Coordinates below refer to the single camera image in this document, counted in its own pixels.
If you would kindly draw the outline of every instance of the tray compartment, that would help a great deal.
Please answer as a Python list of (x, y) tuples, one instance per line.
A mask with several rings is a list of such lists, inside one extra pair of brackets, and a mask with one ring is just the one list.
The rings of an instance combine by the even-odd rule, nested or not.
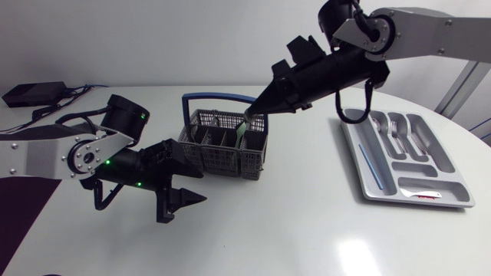
[(445, 153), (445, 150), (423, 118), (419, 115), (408, 114), (407, 119), (409, 119), (412, 126), (412, 135), (418, 137), (423, 146), (427, 149), (428, 154), (433, 158), (437, 168), (445, 173), (454, 173), (455, 168), (450, 162), (447, 153)]
[[(428, 156), (419, 155), (419, 150), (416, 149), (412, 143), (410, 143), (408, 139), (410, 126), (404, 115), (395, 112), (390, 112), (388, 115), (390, 121), (395, 121), (397, 123), (397, 137), (399, 138), (399, 141), (401, 141), (402, 144), (404, 145), (404, 148), (406, 149), (407, 153), (409, 153), (411, 159), (416, 160), (418, 162), (428, 162), (429, 160)], [(389, 132), (392, 133), (391, 123), (389, 127), (390, 127)]]
[(405, 154), (398, 153), (395, 150), (394, 144), (391, 142), (392, 137), (389, 138), (390, 134), (389, 134), (388, 118), (387, 118), (387, 116), (384, 113), (380, 112), (380, 111), (371, 111), (370, 112), (370, 116), (372, 118), (372, 122), (375, 119), (380, 124), (380, 132), (378, 132), (378, 129), (375, 126), (375, 123), (374, 123), (374, 129), (378, 132), (378, 134), (379, 134), (379, 136), (380, 136), (380, 138), (382, 140), (382, 143), (384, 144), (384, 147), (385, 147), (385, 149), (387, 151), (387, 154), (391, 158), (394, 158), (394, 159), (397, 159), (397, 160), (404, 160), (404, 159), (406, 159), (406, 155)]
[(430, 165), (392, 162), (392, 169), (407, 176), (438, 177), (438, 172)]
[(433, 190), (439, 192), (444, 202), (469, 202), (470, 194), (466, 187), (460, 182), (441, 181), (432, 179), (414, 179), (401, 177), (398, 180), (399, 187), (411, 192)]
[[(347, 109), (345, 110), (346, 116), (351, 118), (360, 117), (363, 114), (363, 110)], [(386, 157), (382, 145), (379, 143), (377, 136), (378, 133), (374, 129), (371, 120), (365, 120), (362, 123), (352, 124), (348, 126), (352, 129), (350, 133), (354, 134), (353, 148), (355, 153), (355, 159), (358, 162), (358, 172), (362, 175), (361, 180), (367, 179), (365, 183), (366, 192), (368, 196), (392, 196), (397, 193), (397, 188), (390, 174), (390, 167), (387, 164)], [(370, 166), (367, 164), (367, 160), (364, 158), (363, 153), (359, 145), (362, 145), (367, 154), (367, 158), (370, 160), (375, 173), (382, 182), (384, 189), (380, 190), (375, 181), (375, 177), (370, 170)]]

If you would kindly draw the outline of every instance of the cutlery basket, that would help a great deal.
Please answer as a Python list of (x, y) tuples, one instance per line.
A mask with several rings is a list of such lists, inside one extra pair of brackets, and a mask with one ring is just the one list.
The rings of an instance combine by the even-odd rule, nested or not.
[(258, 180), (268, 142), (267, 115), (258, 116), (252, 124), (246, 123), (242, 141), (236, 147), (236, 127), (244, 120), (243, 113), (198, 109), (189, 115), (189, 100), (197, 99), (234, 100), (250, 104), (255, 98), (224, 93), (184, 94), (184, 128), (179, 143), (186, 157), (201, 172)]

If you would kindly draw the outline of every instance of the round white table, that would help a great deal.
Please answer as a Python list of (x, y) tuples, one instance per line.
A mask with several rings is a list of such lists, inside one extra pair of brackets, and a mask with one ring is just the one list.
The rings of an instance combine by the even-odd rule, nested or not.
[[(257, 97), (264, 87), (112, 87), (91, 91), (66, 113), (105, 107), (119, 94), (147, 108), (150, 122), (135, 148), (183, 128), (180, 97), (212, 91)], [(364, 92), (341, 92), (346, 107), (364, 107)], [(10, 261), (9, 275), (490, 275), (491, 149), (431, 110), (374, 93), (372, 110), (424, 117), (463, 175), (476, 206), (452, 209), (372, 202), (360, 181), (334, 95), (297, 114), (270, 115), (259, 181), (206, 174), (175, 176), (208, 199), (155, 222), (153, 192), (124, 187), (106, 210), (93, 194), (64, 180)], [(242, 112), (246, 104), (195, 100), (190, 109)], [(27, 122), (34, 108), (0, 109), (0, 129)]]

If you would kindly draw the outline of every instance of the black cable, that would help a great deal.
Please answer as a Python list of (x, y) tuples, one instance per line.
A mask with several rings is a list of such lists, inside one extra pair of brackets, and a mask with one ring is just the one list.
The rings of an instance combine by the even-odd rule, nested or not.
[(89, 117), (89, 116), (94, 116), (94, 115), (99, 115), (102, 113), (106, 113), (109, 111), (111, 107), (105, 107), (99, 110), (92, 110), (92, 111), (85, 111), (85, 112), (80, 112), (80, 113), (71, 113), (62, 116), (60, 119), (56, 120), (54, 123), (65, 123), (69, 120), (73, 120), (75, 118), (83, 118), (83, 117)]
[(95, 187), (94, 187), (94, 205), (95, 209), (97, 211), (102, 211), (106, 209), (106, 207), (109, 206), (109, 204), (113, 201), (114, 197), (120, 192), (120, 190), (123, 188), (123, 184), (117, 184), (117, 186), (114, 188), (114, 190), (111, 190), (109, 192), (109, 195), (103, 200), (102, 199), (102, 192), (103, 192), (103, 186), (102, 186), (102, 181), (99, 179), (97, 180)]
[(352, 2), (354, 9), (356, 10), (353, 14), (356, 25), (358, 26), (358, 28), (360, 28), (360, 31), (362, 31), (370, 38), (372, 42), (377, 41), (379, 37), (378, 32), (373, 28), (370, 28), (370, 26), (368, 25), (367, 16), (363, 14), (363, 10), (361, 9), (360, 4), (358, 4), (358, 1), (352, 0)]
[(97, 128), (95, 127), (94, 123), (92, 123), (92, 120), (89, 119), (88, 117), (81, 117), (81, 118), (88, 123), (89, 127), (91, 128), (92, 134), (95, 135), (97, 133)]
[(341, 96), (339, 90), (336, 90), (336, 112), (341, 120), (345, 123), (361, 123), (366, 120), (368, 118), (368, 114), (370, 113), (371, 96), (373, 92), (374, 83), (369, 79), (367, 82), (365, 82), (365, 112), (360, 118), (353, 120), (344, 115), (343, 109), (341, 108)]

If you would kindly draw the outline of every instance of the cutlery tray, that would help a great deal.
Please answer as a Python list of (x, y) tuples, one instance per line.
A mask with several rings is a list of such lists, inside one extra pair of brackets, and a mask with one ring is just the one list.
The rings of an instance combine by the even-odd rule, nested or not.
[[(351, 118), (364, 112), (344, 111)], [(463, 177), (422, 116), (372, 110), (364, 122), (341, 126), (365, 198), (458, 208), (475, 205)], [(406, 197), (401, 189), (438, 192), (441, 197)]]

